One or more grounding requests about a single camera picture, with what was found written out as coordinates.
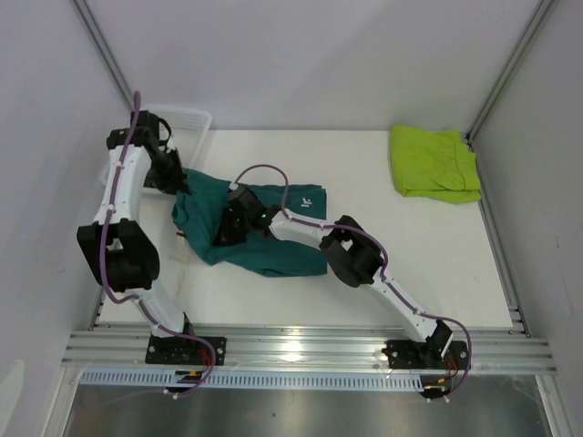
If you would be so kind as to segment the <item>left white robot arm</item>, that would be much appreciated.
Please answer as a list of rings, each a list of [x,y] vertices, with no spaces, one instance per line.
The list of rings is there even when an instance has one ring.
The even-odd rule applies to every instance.
[[[89,225],[77,229],[77,243],[97,283],[117,305],[132,302],[149,322],[151,335],[169,338],[165,351],[176,363],[197,355],[189,320],[160,279],[159,252],[139,223],[143,185],[151,166],[145,144],[130,141],[109,150],[109,173],[100,207]]]

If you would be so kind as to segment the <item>teal green shorts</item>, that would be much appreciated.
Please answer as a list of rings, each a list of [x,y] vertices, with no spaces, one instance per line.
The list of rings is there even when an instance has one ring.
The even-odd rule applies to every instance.
[[[172,219],[206,264],[230,263],[264,277],[327,273],[320,250],[327,192],[320,185],[253,185],[185,169],[189,192],[176,195]]]

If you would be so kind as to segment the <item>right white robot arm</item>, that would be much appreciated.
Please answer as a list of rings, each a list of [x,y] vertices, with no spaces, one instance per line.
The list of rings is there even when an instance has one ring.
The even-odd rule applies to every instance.
[[[291,241],[318,249],[336,278],[352,288],[365,288],[401,322],[426,367],[445,361],[454,334],[444,321],[424,312],[388,270],[388,254],[380,242],[349,216],[331,222],[316,220],[287,208],[260,207],[249,212],[242,207],[224,210],[216,243],[233,246],[255,233],[266,239]]]

